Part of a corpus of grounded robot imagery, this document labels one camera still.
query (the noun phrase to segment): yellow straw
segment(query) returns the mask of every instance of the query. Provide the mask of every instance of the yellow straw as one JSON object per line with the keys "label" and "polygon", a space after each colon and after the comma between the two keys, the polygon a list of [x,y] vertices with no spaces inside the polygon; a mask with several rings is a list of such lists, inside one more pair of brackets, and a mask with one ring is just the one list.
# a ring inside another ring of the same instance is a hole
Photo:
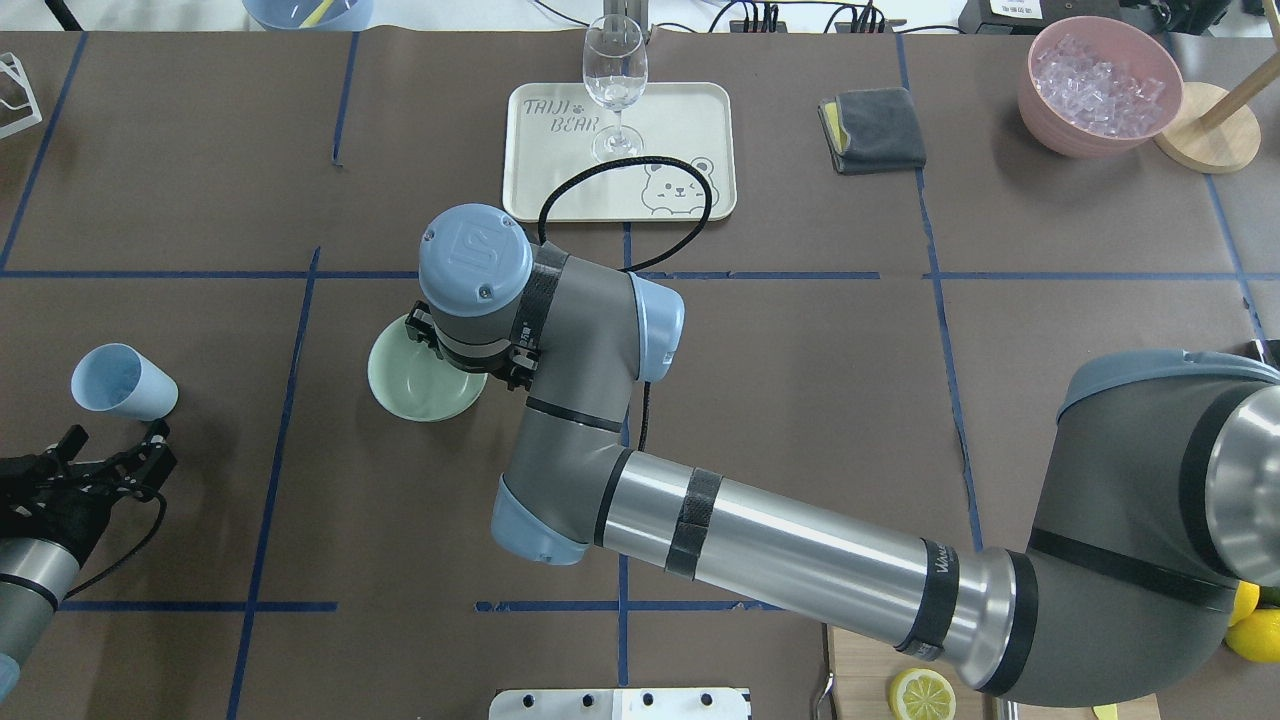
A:
{"label": "yellow straw", "polygon": [[320,18],[323,18],[324,14],[329,12],[329,5],[333,5],[333,0],[320,0],[320,4],[316,5],[316,9],[311,10],[311,14],[307,15],[307,19],[302,20],[302,24],[300,24],[298,27],[316,27],[316,24],[320,22]]}

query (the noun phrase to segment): light green plate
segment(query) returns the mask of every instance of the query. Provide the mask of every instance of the light green plate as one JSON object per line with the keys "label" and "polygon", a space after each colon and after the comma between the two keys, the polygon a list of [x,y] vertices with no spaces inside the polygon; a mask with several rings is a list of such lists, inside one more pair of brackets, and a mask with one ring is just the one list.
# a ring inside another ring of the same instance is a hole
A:
{"label": "light green plate", "polygon": [[488,375],[463,373],[404,332],[401,315],[369,351],[369,389],[388,413],[406,420],[448,420],[480,397]]}

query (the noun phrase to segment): white holder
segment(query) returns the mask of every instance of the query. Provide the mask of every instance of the white holder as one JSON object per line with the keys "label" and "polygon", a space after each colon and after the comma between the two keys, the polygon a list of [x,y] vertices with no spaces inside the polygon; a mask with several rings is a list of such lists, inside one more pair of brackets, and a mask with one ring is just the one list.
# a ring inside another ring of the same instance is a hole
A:
{"label": "white holder", "polygon": [[0,137],[8,137],[18,131],[40,124],[44,117],[31,90],[22,60],[13,53],[0,55]]}
{"label": "white holder", "polygon": [[737,688],[503,691],[489,720],[750,720],[749,697]]}

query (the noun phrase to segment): gray cloth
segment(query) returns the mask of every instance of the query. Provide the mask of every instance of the gray cloth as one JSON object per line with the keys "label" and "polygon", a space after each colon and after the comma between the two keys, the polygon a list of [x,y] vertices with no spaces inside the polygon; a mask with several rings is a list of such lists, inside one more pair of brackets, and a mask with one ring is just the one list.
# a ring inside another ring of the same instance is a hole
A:
{"label": "gray cloth", "polygon": [[[840,131],[827,106],[835,104]],[[924,138],[911,94],[902,87],[852,90],[818,106],[831,161],[842,176],[860,176],[924,167]]]}

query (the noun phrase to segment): blue tape line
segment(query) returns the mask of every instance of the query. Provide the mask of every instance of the blue tape line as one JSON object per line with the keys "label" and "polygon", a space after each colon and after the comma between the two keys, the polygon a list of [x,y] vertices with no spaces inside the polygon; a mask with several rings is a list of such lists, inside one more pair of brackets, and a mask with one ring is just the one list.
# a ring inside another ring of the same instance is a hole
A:
{"label": "blue tape line", "polygon": [[[486,612],[727,612],[733,610],[758,610],[782,612],[785,609],[759,600],[630,600],[630,566],[626,575],[618,571],[618,597],[614,600],[508,600],[502,602],[477,602],[475,611]],[[259,605],[259,612],[266,603]],[[333,610],[338,605],[333,603]]]}
{"label": "blue tape line", "polygon": [[337,612],[337,602],[259,602],[255,612]]}
{"label": "blue tape line", "polygon": [[18,208],[14,210],[13,223],[9,225],[9,237],[5,238],[4,250],[0,250],[0,270],[4,270],[5,265],[9,264],[9,254],[13,252],[14,241],[18,240],[18,228],[22,225],[22,217],[27,214],[27,201],[31,200],[31,191],[36,187],[36,177],[40,174],[40,168],[45,164],[45,154],[49,151],[49,143],[54,140],[58,120],[63,117],[63,105],[67,104],[67,95],[70,92],[72,81],[76,78],[76,70],[79,68],[81,55],[84,54],[84,42],[87,40],[88,33],[82,32],[79,41],[76,44],[76,54],[72,55],[72,64],[67,68],[63,90],[58,94],[54,113],[49,115],[49,124],[45,126],[45,137],[40,141],[40,150],[36,151],[36,161],[31,164],[31,173],[27,176],[27,186],[22,190],[22,197],[18,200]]}
{"label": "blue tape line", "polygon": [[476,612],[616,612],[616,600],[508,600],[477,602]]}
{"label": "blue tape line", "polygon": [[[893,36],[897,44],[897,69],[902,78],[902,87],[911,90],[911,81],[906,64],[906,46],[901,35]],[[951,395],[951,420],[955,423],[956,434],[960,438],[960,455],[964,462],[964,487],[969,503],[969,533],[973,537],[973,547],[982,551],[982,519],[978,515],[978,491],[973,482],[973,464],[969,455],[969,436],[965,432],[964,406],[960,402],[960,380],[956,378],[955,355],[951,350],[951,328],[947,324],[946,299],[942,295],[942,268],[938,263],[938,246],[933,234],[933,220],[929,219],[929,209],[924,201],[924,169],[915,169],[915,191],[920,200],[920,222],[924,225],[924,236],[928,238],[929,251],[929,281],[933,286],[933,304],[938,314],[938,333],[942,341],[942,360],[947,369],[947,391]]]}
{"label": "blue tape line", "polygon": [[631,569],[627,565],[630,559],[618,555],[618,687],[625,688],[631,684],[631,671],[627,662],[630,651],[627,648],[630,630],[630,584]]}
{"label": "blue tape line", "polygon": [[902,42],[902,36],[896,32],[893,33],[893,42],[897,44],[897,74],[902,79],[902,88],[910,92],[911,78],[908,77],[906,72],[906,45]]}
{"label": "blue tape line", "polygon": [[303,279],[305,270],[0,270],[5,278],[36,279]]}
{"label": "blue tape line", "polygon": [[417,270],[320,270],[319,279],[344,281],[416,281]]}
{"label": "blue tape line", "polygon": [[[59,612],[243,612],[243,602],[68,600]],[[337,612],[337,602],[261,602],[259,612]]]}
{"label": "blue tape line", "polygon": [[[301,281],[306,270],[0,270],[0,278]],[[412,281],[417,270],[319,270],[316,279]]]}
{"label": "blue tape line", "polygon": [[622,223],[622,266],[631,266],[631,223]]}
{"label": "blue tape line", "polygon": [[676,270],[637,273],[648,281],[878,281],[877,272]]}
{"label": "blue tape line", "polygon": [[928,273],[942,281],[1234,281],[1234,273]]}
{"label": "blue tape line", "polygon": [[723,612],[732,610],[763,610],[781,612],[782,607],[759,600],[635,600],[632,612]]}
{"label": "blue tape line", "polygon": [[1249,288],[1249,281],[1244,275],[1244,264],[1240,261],[1240,252],[1235,247],[1235,236],[1231,234],[1231,225],[1226,220],[1226,211],[1222,210],[1222,200],[1217,195],[1217,186],[1213,184],[1213,176],[1206,173],[1204,184],[1208,187],[1208,197],[1213,204],[1213,214],[1217,215],[1217,224],[1222,228],[1222,240],[1226,241],[1226,252],[1231,256],[1235,279],[1240,283],[1244,302],[1249,306],[1249,323],[1253,325],[1253,336],[1258,338],[1263,354],[1270,355],[1266,342],[1267,336],[1262,331],[1262,319],[1258,316],[1258,305],[1253,301],[1253,291]]}
{"label": "blue tape line", "polygon": [[59,612],[243,612],[243,602],[68,600]]}
{"label": "blue tape line", "polygon": [[232,696],[227,705],[227,720],[234,720],[239,710],[239,694],[244,687],[244,666],[248,662],[248,646],[253,637],[253,614],[257,610],[257,594],[262,585],[262,565],[266,560],[266,541],[271,534],[271,518],[275,514],[275,493],[280,484],[280,468],[284,461],[284,441],[289,434],[289,420],[293,416],[293,393],[298,384],[298,360],[302,357],[302,343],[307,336],[307,318],[311,314],[311,296],[316,287],[316,265],[320,264],[320,249],[311,254],[311,268],[307,270],[307,288],[302,295],[302,310],[298,313],[298,333],[293,338],[293,357],[289,363],[289,379],[284,386],[284,405],[280,409],[280,430],[275,437],[275,455],[271,459],[271,477],[266,487],[266,503],[262,507],[262,525],[257,536],[257,552],[253,557],[253,574],[248,584],[248,601],[244,603],[244,625],[241,628],[239,652],[236,656],[236,674],[232,679]]}
{"label": "blue tape line", "polygon": [[338,152],[342,150],[342,128],[347,123],[347,99],[351,96],[351,78],[356,74],[356,49],[360,47],[360,33],[351,33],[351,50],[347,51],[347,77],[342,81],[342,101],[338,102],[338,123],[333,128],[333,158],[330,161],[342,167]]}

